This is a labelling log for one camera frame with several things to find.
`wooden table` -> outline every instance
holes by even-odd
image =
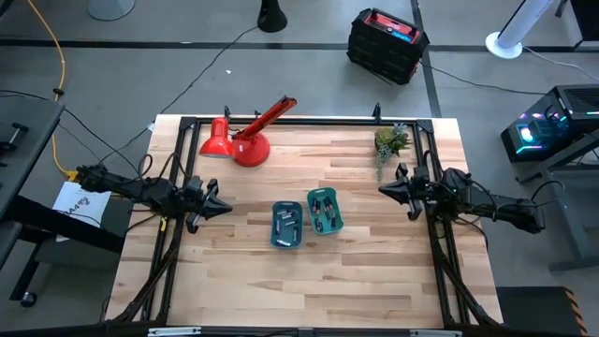
[[[148,176],[156,175],[173,151],[180,118],[158,116]],[[433,124],[444,168],[467,169],[457,121],[434,119]],[[375,129],[270,125],[264,130],[270,157],[260,167],[198,157],[194,173],[206,182],[217,178],[219,197],[233,212],[202,220],[195,235],[184,232],[168,323],[441,328],[426,218],[409,221],[407,206],[377,191]],[[203,125],[199,144],[209,136],[210,126]],[[413,150],[401,157],[408,165],[416,163]],[[387,165],[383,182],[394,179],[399,161]],[[295,200],[306,210],[307,192],[324,186],[337,190],[343,230],[318,235],[304,211],[300,249],[270,247],[272,203]],[[131,222],[145,216],[134,213]],[[128,234],[107,318],[119,314],[146,281],[157,227],[158,220]],[[491,317],[502,321],[484,239],[471,227],[455,225],[454,232],[464,283]],[[457,319],[455,293],[448,288]],[[161,294],[161,285],[157,289]],[[154,313],[159,300],[156,296]]]

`lamp shade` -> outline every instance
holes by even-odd
[[[233,156],[233,144],[228,140],[228,120],[214,118],[212,120],[211,136],[199,149],[200,155],[213,158],[230,158]]]

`gray floor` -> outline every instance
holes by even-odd
[[[56,35],[62,39],[227,42],[255,25],[258,0],[138,0],[134,10],[116,22],[97,22],[81,0],[38,1]],[[498,31],[519,0],[420,0],[424,26],[435,45],[481,46],[484,37]],[[289,18],[281,33],[254,31],[243,42],[344,43],[351,21],[365,7],[379,7],[412,21],[409,0],[281,0]],[[572,46],[578,38],[571,12],[563,19],[554,8],[540,20],[525,43]],[[47,38],[25,2],[17,2],[0,19],[0,37]],[[66,49],[67,107],[98,135],[121,145],[147,125],[217,50],[99,50]],[[51,95],[60,67],[51,48],[0,48],[0,88]],[[557,61],[577,63],[599,74],[597,53],[548,53]],[[590,83],[574,69],[555,66],[530,54],[502,61],[486,52],[432,52],[431,63],[470,81],[511,89],[546,92],[556,84]],[[215,113],[224,105],[234,112],[263,110],[282,95],[299,104],[290,113],[364,116],[381,102],[388,116],[430,117],[430,104],[419,69],[405,86],[388,86],[352,65],[343,51],[226,51],[194,88],[168,113]],[[514,181],[514,171],[499,140],[500,132],[537,99],[490,89],[474,88],[434,73],[444,117],[458,118],[466,156],[476,179],[498,194],[527,196],[530,191]],[[108,152],[69,116],[62,125],[98,155]],[[149,134],[124,151],[136,160],[146,150]],[[63,166],[95,161],[67,133],[57,129]],[[117,156],[110,169],[133,172]],[[22,193],[51,205],[63,178],[54,167],[51,149],[39,159]],[[532,236],[506,224],[484,222],[497,286],[568,286],[576,294],[589,332],[599,334],[599,269],[551,274],[550,262],[567,258],[559,224],[548,224]],[[0,298],[5,299],[31,247],[20,244],[0,271]],[[94,323],[102,300],[110,293],[114,271],[43,266],[32,288],[40,295],[32,309],[0,300],[0,330]]]

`succulent plant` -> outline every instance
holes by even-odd
[[[383,179],[383,167],[389,158],[400,150],[407,149],[408,132],[404,124],[395,124],[393,128],[380,128],[374,133],[374,145],[376,147],[376,177],[380,182]]]

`red desk lamp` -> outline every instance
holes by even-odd
[[[199,154],[218,158],[232,156],[237,164],[247,168],[264,163],[269,157],[270,144],[260,131],[297,104],[295,98],[284,96],[260,118],[233,135],[232,143],[226,138],[228,120],[223,117],[215,118],[212,120],[211,137],[199,149]]]

